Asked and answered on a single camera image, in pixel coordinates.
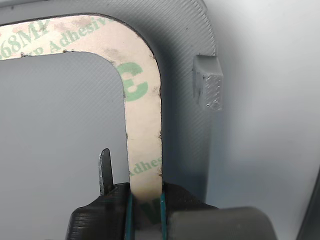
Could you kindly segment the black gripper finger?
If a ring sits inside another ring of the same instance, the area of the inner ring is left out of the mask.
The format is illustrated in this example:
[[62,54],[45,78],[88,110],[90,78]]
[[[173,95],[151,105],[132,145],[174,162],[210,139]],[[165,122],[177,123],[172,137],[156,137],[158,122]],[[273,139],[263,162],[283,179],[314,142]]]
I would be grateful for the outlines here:
[[275,240],[269,217],[255,207],[217,208],[165,182],[160,197],[163,240]]

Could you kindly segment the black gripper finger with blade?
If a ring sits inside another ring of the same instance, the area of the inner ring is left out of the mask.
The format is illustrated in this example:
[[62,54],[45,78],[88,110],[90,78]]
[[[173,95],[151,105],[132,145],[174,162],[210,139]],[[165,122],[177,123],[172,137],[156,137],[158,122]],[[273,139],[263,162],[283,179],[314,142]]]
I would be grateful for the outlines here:
[[98,161],[100,195],[73,211],[67,240],[134,240],[133,195],[128,182],[114,184],[111,154],[104,149]]

